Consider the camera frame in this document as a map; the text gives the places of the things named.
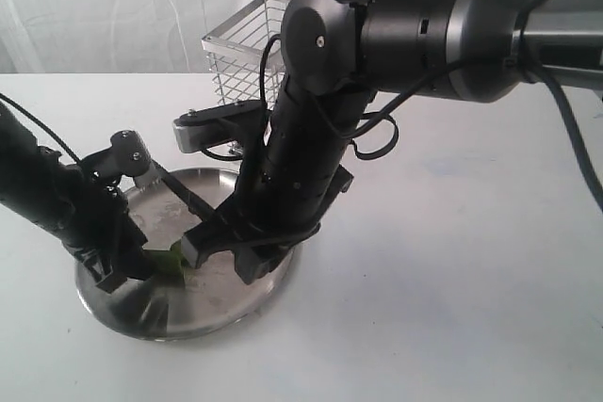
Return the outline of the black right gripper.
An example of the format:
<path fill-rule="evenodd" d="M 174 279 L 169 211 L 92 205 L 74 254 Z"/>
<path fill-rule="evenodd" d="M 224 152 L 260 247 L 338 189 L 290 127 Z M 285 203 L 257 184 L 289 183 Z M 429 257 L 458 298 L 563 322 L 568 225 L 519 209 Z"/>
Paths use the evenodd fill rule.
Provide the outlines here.
<path fill-rule="evenodd" d="M 235 272 L 252 284 L 314 235 L 352 175 L 341 165 L 348 141 L 322 128 L 273 128 L 247 151 L 234 193 L 211 217 L 186 231 L 181 251 L 192 268 L 231 251 Z"/>

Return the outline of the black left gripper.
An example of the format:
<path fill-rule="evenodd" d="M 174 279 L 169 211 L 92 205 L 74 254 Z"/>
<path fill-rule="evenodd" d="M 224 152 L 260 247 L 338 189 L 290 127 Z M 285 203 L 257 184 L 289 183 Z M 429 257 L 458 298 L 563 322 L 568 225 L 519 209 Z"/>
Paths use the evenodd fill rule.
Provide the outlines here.
<path fill-rule="evenodd" d="M 78 170 L 46 170 L 41 183 L 41 228 L 84 264 L 97 288 L 113 293 L 127 278 L 146 281 L 154 275 L 141 248 L 146 236 L 121 192 L 85 180 Z"/>

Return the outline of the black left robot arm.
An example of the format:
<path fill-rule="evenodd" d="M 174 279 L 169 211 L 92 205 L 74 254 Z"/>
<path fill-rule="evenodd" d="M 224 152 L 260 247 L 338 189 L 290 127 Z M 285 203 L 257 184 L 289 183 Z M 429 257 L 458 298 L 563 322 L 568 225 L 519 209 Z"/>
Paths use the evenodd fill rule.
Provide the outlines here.
<path fill-rule="evenodd" d="M 147 238 L 119 189 L 123 176 L 140 177 L 151 166 L 134 131 L 114 134 L 109 148 L 66 166 L 1 109 L 2 204 L 58 239 L 107 293 L 155 273 L 143 250 Z"/>

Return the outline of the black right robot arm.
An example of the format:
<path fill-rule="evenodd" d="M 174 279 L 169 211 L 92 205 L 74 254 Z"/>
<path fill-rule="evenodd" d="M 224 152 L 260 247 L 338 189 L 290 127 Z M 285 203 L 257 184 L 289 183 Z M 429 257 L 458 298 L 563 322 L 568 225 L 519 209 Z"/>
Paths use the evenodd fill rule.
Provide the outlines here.
<path fill-rule="evenodd" d="M 602 87 L 602 0 L 290 0 L 274 107 L 221 105 L 174 124 L 183 152 L 235 141 L 234 192 L 201 213 L 193 267 L 229 250 L 246 283 L 314 235 L 352 177 L 353 140 L 413 95 L 491 103 L 519 83 Z"/>

